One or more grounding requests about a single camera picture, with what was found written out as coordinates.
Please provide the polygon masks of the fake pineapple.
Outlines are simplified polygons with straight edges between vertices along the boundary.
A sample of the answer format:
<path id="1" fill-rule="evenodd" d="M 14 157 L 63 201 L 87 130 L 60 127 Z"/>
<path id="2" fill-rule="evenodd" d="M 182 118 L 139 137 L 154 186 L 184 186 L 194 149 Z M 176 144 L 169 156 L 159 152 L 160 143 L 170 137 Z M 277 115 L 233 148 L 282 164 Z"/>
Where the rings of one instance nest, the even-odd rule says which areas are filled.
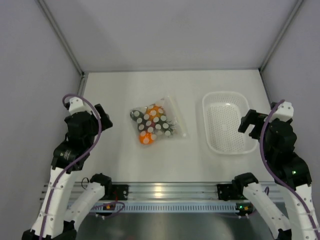
<path id="1" fill-rule="evenodd" d="M 152 104 L 147 108 L 147 113 L 150 114 L 154 126 L 154 131 L 157 135 L 164 134 L 169 137 L 175 132 L 175 125 L 167 117 L 165 109 L 161 105 Z"/>

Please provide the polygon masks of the clear polka dot zip bag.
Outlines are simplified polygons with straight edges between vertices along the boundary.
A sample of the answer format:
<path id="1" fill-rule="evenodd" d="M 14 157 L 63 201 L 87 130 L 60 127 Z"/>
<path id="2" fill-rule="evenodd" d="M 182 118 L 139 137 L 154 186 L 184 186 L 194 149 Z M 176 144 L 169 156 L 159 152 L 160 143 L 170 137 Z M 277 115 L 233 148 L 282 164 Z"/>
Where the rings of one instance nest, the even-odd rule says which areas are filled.
<path id="1" fill-rule="evenodd" d="M 150 146 L 164 139 L 182 139 L 189 135 L 178 103 L 170 95 L 149 105 L 131 109 L 129 117 L 142 146 Z"/>

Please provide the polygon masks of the fake dark purple fruit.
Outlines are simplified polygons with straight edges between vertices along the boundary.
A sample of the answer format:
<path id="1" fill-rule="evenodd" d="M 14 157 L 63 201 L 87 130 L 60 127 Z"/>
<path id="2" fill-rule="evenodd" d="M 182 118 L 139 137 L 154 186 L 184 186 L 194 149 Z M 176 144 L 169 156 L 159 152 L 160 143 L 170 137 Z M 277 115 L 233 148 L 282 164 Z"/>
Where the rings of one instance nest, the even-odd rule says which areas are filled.
<path id="1" fill-rule="evenodd" d="M 130 118 L 137 125 L 137 130 L 139 132 L 146 131 L 152 133 L 154 131 L 151 115 L 147 113 L 146 108 L 136 108 L 131 110 Z"/>

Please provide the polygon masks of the fake orange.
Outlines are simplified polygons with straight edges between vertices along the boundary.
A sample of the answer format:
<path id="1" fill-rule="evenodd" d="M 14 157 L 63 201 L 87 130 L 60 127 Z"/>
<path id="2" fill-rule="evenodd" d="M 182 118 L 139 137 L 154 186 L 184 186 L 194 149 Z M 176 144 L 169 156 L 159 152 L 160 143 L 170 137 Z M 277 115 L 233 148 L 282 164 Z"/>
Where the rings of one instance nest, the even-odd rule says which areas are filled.
<path id="1" fill-rule="evenodd" d="M 150 132 L 142 131 L 139 135 L 139 142 L 142 145 L 151 145 L 156 139 L 157 135 Z"/>

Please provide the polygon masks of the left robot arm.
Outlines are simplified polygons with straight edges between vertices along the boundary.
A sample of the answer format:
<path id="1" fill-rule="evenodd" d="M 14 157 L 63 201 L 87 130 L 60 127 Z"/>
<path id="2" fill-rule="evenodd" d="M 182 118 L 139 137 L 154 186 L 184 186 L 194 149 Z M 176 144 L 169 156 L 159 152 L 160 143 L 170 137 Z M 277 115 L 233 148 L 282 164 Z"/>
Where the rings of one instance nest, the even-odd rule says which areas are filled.
<path id="1" fill-rule="evenodd" d="M 69 200 L 79 173 L 90 156 L 102 131 L 113 126 L 100 104 L 89 112 L 84 103 L 72 100 L 67 104 L 70 116 L 65 118 L 67 133 L 54 150 L 50 180 L 38 217 L 26 230 L 24 240 L 74 240 L 87 214 L 98 200 L 113 194 L 112 179 L 102 173 L 94 174 L 80 197 L 69 206 Z"/>

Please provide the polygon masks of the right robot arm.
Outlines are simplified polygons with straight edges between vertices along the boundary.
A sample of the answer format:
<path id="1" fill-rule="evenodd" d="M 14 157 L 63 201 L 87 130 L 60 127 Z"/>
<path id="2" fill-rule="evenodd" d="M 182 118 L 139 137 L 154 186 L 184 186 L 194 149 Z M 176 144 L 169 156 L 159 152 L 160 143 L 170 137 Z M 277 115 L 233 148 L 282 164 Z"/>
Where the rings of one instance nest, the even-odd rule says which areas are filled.
<path id="1" fill-rule="evenodd" d="M 259 141 L 260 156 L 273 177 L 284 200 L 284 215 L 258 179 L 250 172 L 235 176 L 233 192 L 249 200 L 267 224 L 275 240 L 318 240 L 320 224 L 312 200 L 312 179 L 307 163 L 295 152 L 297 136 L 286 121 L 250 109 L 241 118 L 238 132 L 244 133 L 253 125 L 249 136 Z"/>

